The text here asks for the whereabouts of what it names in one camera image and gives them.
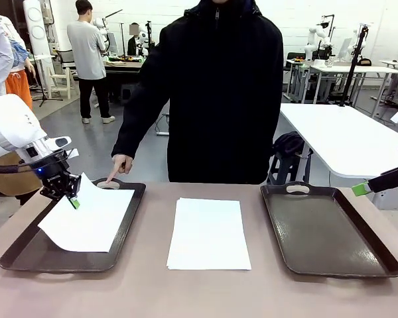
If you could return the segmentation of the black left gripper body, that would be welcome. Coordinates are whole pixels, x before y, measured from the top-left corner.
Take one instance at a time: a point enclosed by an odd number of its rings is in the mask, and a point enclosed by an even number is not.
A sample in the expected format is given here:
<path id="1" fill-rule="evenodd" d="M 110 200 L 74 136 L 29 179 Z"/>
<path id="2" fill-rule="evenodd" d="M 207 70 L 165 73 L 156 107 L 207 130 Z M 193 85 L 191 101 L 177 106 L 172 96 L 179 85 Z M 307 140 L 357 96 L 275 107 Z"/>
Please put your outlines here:
<path id="1" fill-rule="evenodd" d="M 36 176 L 41 180 L 44 187 L 74 189 L 76 176 L 68 171 L 68 157 L 67 151 L 57 150 L 36 162 Z"/>

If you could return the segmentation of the person's right hand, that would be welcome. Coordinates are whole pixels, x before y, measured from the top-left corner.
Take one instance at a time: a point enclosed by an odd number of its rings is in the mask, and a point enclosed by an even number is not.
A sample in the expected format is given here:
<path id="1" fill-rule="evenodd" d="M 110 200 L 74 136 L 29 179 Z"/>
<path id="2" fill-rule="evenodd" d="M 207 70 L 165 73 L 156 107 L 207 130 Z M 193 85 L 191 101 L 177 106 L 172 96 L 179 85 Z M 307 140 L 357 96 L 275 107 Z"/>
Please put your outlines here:
<path id="1" fill-rule="evenodd" d="M 106 182 L 109 183 L 118 174 L 128 174 L 133 165 L 133 159 L 130 156 L 116 154 L 112 157 L 113 168 L 108 175 Z"/>

